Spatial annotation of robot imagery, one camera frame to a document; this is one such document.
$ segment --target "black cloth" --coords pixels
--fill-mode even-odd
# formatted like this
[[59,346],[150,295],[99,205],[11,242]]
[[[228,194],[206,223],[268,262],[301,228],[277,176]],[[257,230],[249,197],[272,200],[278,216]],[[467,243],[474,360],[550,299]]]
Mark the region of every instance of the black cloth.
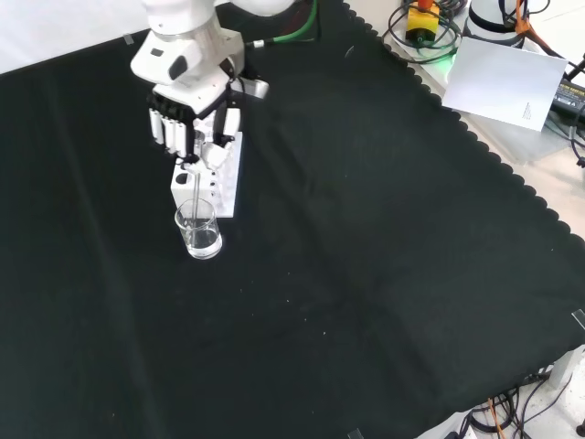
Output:
[[271,91],[244,102],[236,218],[206,262],[147,146],[136,46],[0,80],[1,437],[412,438],[582,343],[582,241],[321,7],[319,43],[250,53]]

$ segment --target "glass beaker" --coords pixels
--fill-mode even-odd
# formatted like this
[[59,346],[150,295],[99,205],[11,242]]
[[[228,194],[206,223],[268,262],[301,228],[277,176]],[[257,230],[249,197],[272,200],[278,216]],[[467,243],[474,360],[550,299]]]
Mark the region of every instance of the glass beaker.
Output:
[[176,210],[175,222],[181,230],[187,251],[197,259],[209,259],[221,250],[223,241],[213,205],[200,198],[188,199]]

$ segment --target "white paper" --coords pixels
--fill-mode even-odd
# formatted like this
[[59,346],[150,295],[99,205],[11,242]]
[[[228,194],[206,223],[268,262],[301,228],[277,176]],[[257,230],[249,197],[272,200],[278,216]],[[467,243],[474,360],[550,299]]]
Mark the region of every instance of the white paper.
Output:
[[565,59],[464,38],[442,104],[540,131]]

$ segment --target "white table surface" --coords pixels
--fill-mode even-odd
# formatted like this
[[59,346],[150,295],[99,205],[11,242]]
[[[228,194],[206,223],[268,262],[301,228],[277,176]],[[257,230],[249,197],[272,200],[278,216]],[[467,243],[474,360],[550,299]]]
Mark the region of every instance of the white table surface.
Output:
[[[345,1],[379,35],[386,31],[389,16],[399,5],[399,0]],[[539,9],[540,3],[545,3],[544,0],[532,2],[530,4],[534,9]],[[576,64],[582,60],[585,52],[585,38],[581,34],[582,23],[585,22],[585,0],[552,0],[550,8],[543,14],[533,16],[531,22],[538,34],[561,55]],[[385,38],[385,43],[396,47],[391,36]],[[401,51],[401,56],[406,55],[402,48],[396,49],[398,53]],[[433,93],[443,96],[447,76],[444,66],[411,67]],[[581,75],[576,82],[584,85],[585,75]],[[558,213],[560,220],[569,224],[572,233],[585,239],[585,170],[576,165],[577,158],[567,140],[553,134],[548,128],[544,128],[542,133],[531,132],[466,113],[462,113],[462,121],[481,141],[488,144],[491,151],[500,155],[503,163],[509,164],[527,185],[536,190],[537,195],[548,203],[548,207]],[[530,148],[536,149],[534,145],[557,152],[536,160],[518,158],[524,152],[530,153]]]

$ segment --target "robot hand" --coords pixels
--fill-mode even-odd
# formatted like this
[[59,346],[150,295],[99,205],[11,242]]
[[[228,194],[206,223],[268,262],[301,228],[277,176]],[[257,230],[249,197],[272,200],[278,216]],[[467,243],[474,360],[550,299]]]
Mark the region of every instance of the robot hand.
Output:
[[[148,98],[154,141],[183,164],[216,170],[239,130],[239,109],[227,108],[226,99],[244,68],[241,35],[219,26],[213,0],[143,1],[152,30],[131,68],[156,84]],[[259,16],[278,14],[293,1],[232,0]],[[214,141],[196,151],[194,121],[213,112]]]

